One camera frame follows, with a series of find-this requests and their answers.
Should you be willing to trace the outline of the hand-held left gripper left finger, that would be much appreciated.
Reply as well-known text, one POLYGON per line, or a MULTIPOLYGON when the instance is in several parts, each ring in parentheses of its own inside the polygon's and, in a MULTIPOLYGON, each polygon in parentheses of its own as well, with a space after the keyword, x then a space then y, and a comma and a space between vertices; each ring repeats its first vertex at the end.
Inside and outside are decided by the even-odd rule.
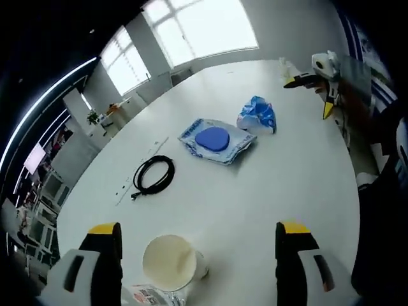
POLYGON ((47 275, 48 305, 120 305, 122 232, 118 222, 97 225, 47 275))

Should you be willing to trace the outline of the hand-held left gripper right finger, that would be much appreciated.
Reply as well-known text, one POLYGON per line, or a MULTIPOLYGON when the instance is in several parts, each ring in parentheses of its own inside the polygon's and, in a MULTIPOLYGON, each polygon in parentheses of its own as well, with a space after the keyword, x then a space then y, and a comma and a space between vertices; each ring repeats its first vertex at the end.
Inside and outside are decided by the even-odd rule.
POLYGON ((351 274, 306 226, 276 224, 275 258, 277 305, 354 305, 351 274))

